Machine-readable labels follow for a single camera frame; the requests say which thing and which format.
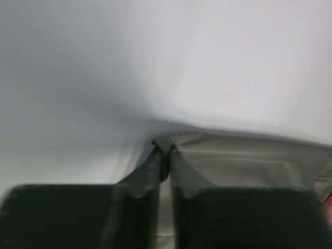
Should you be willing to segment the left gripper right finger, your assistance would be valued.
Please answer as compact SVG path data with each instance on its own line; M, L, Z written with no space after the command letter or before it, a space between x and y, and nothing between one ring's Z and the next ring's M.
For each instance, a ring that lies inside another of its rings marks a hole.
M169 154L176 248L330 248L316 197L289 188L217 186Z

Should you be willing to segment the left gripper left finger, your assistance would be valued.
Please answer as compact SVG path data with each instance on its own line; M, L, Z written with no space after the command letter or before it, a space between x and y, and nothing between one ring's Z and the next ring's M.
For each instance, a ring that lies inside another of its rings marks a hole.
M1 248L155 248L162 152L116 184L26 184L1 206Z

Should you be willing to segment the dark grey t-shirt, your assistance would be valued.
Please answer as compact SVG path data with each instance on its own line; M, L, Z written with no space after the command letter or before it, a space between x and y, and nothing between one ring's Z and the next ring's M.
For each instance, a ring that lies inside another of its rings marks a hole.
M154 143L186 194L209 187L287 188L331 194L331 147L258 134L184 132Z

